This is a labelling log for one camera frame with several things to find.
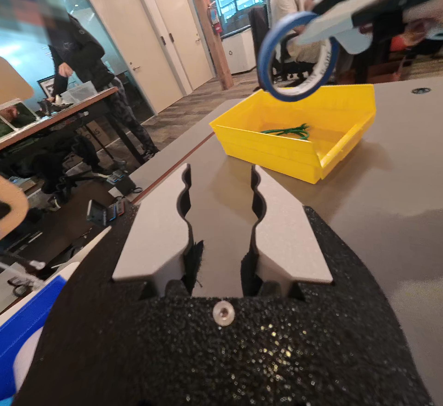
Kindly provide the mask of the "white recycling bin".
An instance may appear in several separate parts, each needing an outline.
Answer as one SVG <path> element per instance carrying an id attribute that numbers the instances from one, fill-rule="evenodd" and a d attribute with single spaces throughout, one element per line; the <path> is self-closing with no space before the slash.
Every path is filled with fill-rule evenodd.
<path id="1" fill-rule="evenodd" d="M 221 41 L 232 75 L 249 72 L 256 67 L 257 62 L 250 25 L 224 35 Z"/>

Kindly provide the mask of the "black office chair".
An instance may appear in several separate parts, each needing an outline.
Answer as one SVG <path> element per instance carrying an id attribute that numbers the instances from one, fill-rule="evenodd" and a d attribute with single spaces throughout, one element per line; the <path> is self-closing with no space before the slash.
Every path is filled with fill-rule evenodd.
<path id="1" fill-rule="evenodd" d="M 70 154 L 80 157 L 95 176 L 108 177 L 113 172 L 100 164 L 94 145 L 79 134 L 65 136 L 47 147 L 34 149 L 31 154 L 16 162 L 5 161 L 5 158 L 12 155 L 11 151 L 1 154 L 1 172 L 9 176 L 35 176 L 43 180 L 41 191 L 52 196 L 58 205 L 63 205 L 69 201 L 71 189 L 75 186 L 75 181 L 66 175 L 64 166 Z"/>

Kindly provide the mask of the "person's right hand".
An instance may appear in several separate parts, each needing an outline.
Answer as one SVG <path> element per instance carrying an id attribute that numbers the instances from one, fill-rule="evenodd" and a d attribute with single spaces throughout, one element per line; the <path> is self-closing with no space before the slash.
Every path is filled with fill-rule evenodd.
<path id="1" fill-rule="evenodd" d="M 429 28 L 432 27 L 432 25 L 432 20 L 418 19 L 404 26 L 401 25 L 399 30 L 382 31 L 382 37 L 384 38 L 384 35 L 386 35 L 386 37 L 391 38 L 400 37 L 405 41 L 421 41 L 426 37 Z"/>

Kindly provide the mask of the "black battery charger case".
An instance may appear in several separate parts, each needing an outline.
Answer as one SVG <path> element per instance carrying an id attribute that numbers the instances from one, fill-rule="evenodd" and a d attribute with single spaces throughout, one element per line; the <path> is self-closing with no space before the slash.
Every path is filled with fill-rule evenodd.
<path id="1" fill-rule="evenodd" d="M 115 202 L 105 206 L 91 199 L 88 203 L 86 220 L 96 226 L 106 228 L 125 213 L 125 199 L 118 197 Z"/>
<path id="2" fill-rule="evenodd" d="M 132 193 L 137 188 L 134 181 L 121 170 L 113 171 L 107 177 L 107 182 L 116 187 L 122 194 Z"/>

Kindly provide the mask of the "wooden desk with black legs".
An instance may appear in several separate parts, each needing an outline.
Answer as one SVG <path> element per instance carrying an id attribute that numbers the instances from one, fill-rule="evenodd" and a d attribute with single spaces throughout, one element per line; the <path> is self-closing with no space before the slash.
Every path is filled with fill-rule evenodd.
<path id="1" fill-rule="evenodd" d="M 66 108 L 63 111 L 57 112 L 50 117 L 44 117 L 41 119 L 37 119 L 33 124 L 25 126 L 21 129 L 12 128 L 13 132 L 8 134 L 5 137 L 1 138 L 1 151 L 6 148 L 12 147 L 25 139 L 31 138 L 32 136 L 45 131 L 47 128 L 55 126 L 61 122 L 64 122 L 70 119 L 73 116 L 78 116 L 74 121 L 70 122 L 68 125 L 63 128 L 52 131 L 47 136 L 39 138 L 37 142 L 23 147 L 14 154 L 8 155 L 4 158 L 1 158 L 1 167 L 8 167 L 12 163 L 18 163 L 21 159 L 30 155 L 33 149 L 42 149 L 49 144 L 55 142 L 60 137 L 63 137 L 65 134 L 69 134 L 70 132 L 74 132 L 78 128 L 82 126 L 86 126 L 91 121 L 95 121 L 97 118 L 105 117 L 113 128 L 113 130 L 117 133 L 120 140 L 124 143 L 126 148 L 129 150 L 131 155 L 135 158 L 135 160 L 143 165 L 145 163 L 143 155 L 138 151 L 136 146 L 131 142 L 129 137 L 126 135 L 125 131 L 122 129 L 118 121 L 115 120 L 114 116 L 111 115 L 110 108 L 108 106 L 107 98 L 117 93 L 118 88 L 113 87 L 102 91 L 101 93 L 97 93 L 96 95 L 86 99 L 79 104 L 75 104 Z"/>

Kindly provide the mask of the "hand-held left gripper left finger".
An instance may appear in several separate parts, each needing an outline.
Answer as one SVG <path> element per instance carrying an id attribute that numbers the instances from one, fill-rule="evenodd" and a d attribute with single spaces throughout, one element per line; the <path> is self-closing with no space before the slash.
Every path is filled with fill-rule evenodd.
<path id="1" fill-rule="evenodd" d="M 148 292 L 164 296 L 178 281 L 192 295 L 203 243 L 195 243 L 186 215 L 191 209 L 191 165 L 172 172 L 141 201 L 113 282 L 147 282 Z"/>

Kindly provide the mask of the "red fire extinguisher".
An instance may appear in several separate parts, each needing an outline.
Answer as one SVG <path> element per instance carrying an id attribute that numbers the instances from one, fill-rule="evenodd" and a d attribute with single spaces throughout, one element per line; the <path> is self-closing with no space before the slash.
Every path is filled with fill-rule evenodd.
<path id="1" fill-rule="evenodd" d="M 207 7 L 208 19 L 211 23 L 213 32 L 215 35 L 220 35 L 223 31 L 222 24 L 220 22 L 216 1 L 211 2 Z"/>

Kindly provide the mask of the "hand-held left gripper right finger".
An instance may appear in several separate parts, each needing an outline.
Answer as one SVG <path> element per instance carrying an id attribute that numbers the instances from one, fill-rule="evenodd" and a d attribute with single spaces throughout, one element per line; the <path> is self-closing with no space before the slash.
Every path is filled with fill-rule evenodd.
<path id="1" fill-rule="evenodd" d="M 241 261 L 244 297 L 302 297 L 301 283 L 331 286 L 333 276 L 306 207 L 262 167 L 251 169 L 252 226 Z"/>

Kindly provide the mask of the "printed cardboard box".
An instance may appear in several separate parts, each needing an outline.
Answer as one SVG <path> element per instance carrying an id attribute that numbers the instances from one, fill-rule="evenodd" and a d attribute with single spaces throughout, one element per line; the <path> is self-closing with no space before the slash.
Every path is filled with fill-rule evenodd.
<path id="1" fill-rule="evenodd" d="M 84 124 L 77 128 L 75 133 L 88 139 L 93 144 L 96 151 L 102 150 L 111 160 L 114 160 L 114 156 L 107 148 L 108 144 L 111 143 L 111 140 L 98 123 L 91 121 Z"/>

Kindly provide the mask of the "wooden post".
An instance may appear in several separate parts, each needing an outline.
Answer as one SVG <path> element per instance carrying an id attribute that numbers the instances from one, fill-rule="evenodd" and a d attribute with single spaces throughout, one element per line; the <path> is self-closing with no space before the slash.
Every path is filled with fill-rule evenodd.
<path id="1" fill-rule="evenodd" d="M 220 35 L 215 35 L 207 15 L 207 7 L 211 0 L 193 0 L 200 20 L 202 31 L 215 67 L 215 72 L 221 83 L 222 89 L 233 87 L 233 78 L 226 60 Z"/>

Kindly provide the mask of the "blue bin with marker label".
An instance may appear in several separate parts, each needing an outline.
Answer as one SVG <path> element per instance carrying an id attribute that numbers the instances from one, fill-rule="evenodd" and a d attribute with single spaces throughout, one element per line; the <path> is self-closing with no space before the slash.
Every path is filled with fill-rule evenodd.
<path id="1" fill-rule="evenodd" d="M 0 327 L 0 400 L 11 405 L 16 393 L 13 364 L 24 343 L 42 328 L 66 279 L 56 276 Z"/>

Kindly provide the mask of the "dark office chair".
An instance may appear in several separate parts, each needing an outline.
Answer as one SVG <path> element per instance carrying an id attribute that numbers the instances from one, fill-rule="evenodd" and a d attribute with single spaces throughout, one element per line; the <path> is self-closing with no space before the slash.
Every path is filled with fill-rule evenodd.
<path id="1" fill-rule="evenodd" d="M 269 12 L 266 3 L 253 6 L 248 12 L 248 19 L 252 31 L 252 39 L 256 61 L 264 38 L 270 30 Z M 298 86 L 312 73 L 313 64 L 293 60 L 287 50 L 289 43 L 295 39 L 297 33 L 292 31 L 284 37 L 272 53 L 270 74 L 273 82 L 283 82 L 288 86 Z"/>

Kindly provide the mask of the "yellow storage bin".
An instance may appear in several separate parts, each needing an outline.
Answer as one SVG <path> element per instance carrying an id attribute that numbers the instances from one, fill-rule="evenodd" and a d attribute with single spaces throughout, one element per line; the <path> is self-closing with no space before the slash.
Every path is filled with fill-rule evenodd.
<path id="1" fill-rule="evenodd" d="M 285 103 L 262 90 L 210 123 L 225 153 L 310 184 L 357 146 L 376 116 L 374 86 L 323 86 Z"/>

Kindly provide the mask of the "white door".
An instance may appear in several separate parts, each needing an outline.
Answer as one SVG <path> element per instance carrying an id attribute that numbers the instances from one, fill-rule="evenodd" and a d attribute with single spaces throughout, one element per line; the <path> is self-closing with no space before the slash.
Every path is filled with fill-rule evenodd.
<path id="1" fill-rule="evenodd" d="M 183 98 L 143 0 L 89 0 L 157 115 Z"/>
<path id="2" fill-rule="evenodd" d="M 213 78 L 203 38 L 190 0 L 155 0 L 187 80 L 195 90 Z"/>

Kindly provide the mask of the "clear plastic container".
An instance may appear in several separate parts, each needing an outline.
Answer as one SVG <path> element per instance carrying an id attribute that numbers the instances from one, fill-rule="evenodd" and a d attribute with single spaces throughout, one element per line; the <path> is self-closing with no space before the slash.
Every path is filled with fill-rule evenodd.
<path id="1" fill-rule="evenodd" d="M 60 95 L 63 104 L 79 104 L 97 95 L 97 90 L 91 81 L 77 85 Z"/>

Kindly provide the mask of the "black framed sign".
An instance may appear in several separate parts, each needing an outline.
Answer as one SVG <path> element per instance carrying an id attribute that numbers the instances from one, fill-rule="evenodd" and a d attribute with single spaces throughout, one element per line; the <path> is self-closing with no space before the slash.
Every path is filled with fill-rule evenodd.
<path id="1" fill-rule="evenodd" d="M 38 85 L 40 86 L 46 97 L 51 97 L 53 94 L 54 80 L 55 75 L 52 75 L 37 81 Z"/>

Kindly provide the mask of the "blue masking tape roll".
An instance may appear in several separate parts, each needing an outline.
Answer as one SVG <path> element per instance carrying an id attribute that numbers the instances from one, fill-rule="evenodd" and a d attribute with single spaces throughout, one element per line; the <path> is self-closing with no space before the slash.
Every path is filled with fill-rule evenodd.
<path id="1" fill-rule="evenodd" d="M 309 11 L 286 15 L 264 38 L 257 61 L 258 77 L 264 89 L 279 101 L 294 103 L 308 98 L 327 83 L 334 71 L 340 53 L 340 45 L 336 38 L 330 37 L 321 41 L 318 62 L 311 75 L 301 85 L 287 88 L 274 86 L 270 74 L 274 49 L 283 37 L 286 37 L 294 27 L 307 25 L 317 17 L 317 14 Z"/>

